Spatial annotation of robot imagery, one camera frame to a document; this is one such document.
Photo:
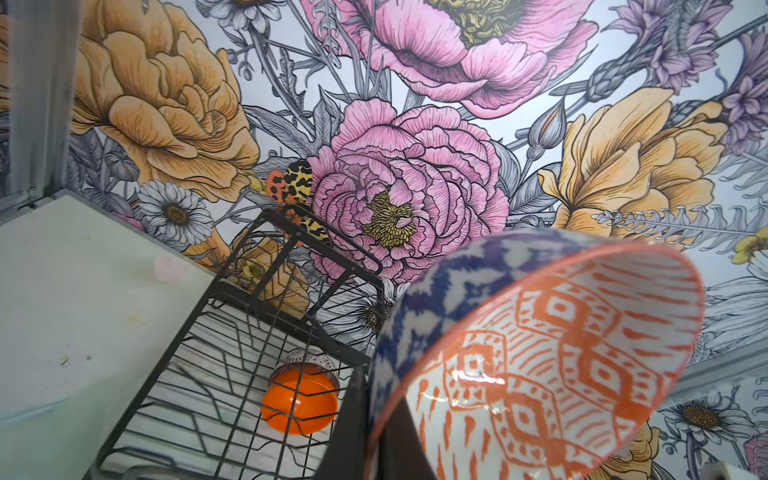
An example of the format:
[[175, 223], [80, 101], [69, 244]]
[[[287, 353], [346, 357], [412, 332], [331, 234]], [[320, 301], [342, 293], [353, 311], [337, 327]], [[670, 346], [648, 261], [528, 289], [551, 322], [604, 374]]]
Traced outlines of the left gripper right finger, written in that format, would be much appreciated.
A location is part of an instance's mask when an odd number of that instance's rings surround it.
[[377, 478], [435, 480], [409, 413], [394, 413], [379, 442]]

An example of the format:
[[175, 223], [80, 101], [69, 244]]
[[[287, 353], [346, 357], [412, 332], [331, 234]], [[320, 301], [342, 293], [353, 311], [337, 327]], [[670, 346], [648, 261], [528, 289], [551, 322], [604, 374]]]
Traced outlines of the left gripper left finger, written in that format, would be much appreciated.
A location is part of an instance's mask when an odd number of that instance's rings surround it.
[[313, 476], [314, 480], [361, 480], [367, 429], [367, 382], [365, 369], [353, 369], [336, 426]]

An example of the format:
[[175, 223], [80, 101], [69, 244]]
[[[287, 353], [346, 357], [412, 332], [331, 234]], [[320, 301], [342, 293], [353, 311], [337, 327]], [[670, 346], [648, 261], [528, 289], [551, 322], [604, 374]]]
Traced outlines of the orange plastic bowl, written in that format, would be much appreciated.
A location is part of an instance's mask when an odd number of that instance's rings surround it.
[[309, 436], [328, 427], [339, 409], [337, 377], [320, 365], [291, 363], [268, 381], [261, 414], [281, 434]]

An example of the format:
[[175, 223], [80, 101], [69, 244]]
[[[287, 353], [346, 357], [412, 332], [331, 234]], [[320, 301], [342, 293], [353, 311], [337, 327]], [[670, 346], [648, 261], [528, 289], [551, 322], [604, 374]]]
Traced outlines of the orange patterned ceramic bowl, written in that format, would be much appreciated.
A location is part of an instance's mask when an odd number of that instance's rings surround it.
[[366, 454], [405, 407], [440, 479], [580, 479], [631, 444], [685, 370], [705, 316], [675, 249], [546, 228], [475, 240], [384, 323]]

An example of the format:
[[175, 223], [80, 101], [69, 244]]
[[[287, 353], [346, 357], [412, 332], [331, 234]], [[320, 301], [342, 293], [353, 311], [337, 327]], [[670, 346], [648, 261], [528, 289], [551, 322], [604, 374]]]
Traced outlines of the black wire dish rack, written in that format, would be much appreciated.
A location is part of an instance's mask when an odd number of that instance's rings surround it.
[[[313, 478], [389, 307], [382, 269], [301, 206], [263, 210], [236, 236], [88, 477]], [[338, 413], [315, 434], [281, 434], [261, 414], [268, 381], [288, 351], [309, 346], [336, 365]]]

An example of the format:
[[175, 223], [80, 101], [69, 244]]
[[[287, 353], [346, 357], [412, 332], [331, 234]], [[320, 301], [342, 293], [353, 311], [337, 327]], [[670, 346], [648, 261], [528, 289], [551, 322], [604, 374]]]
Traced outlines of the white perforated strainer bowl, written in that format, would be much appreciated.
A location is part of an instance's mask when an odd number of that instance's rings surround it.
[[290, 371], [333, 374], [335, 369], [336, 365], [329, 356], [325, 355], [322, 350], [309, 346], [306, 349], [295, 348], [288, 351], [275, 368], [272, 377], [276, 378]]

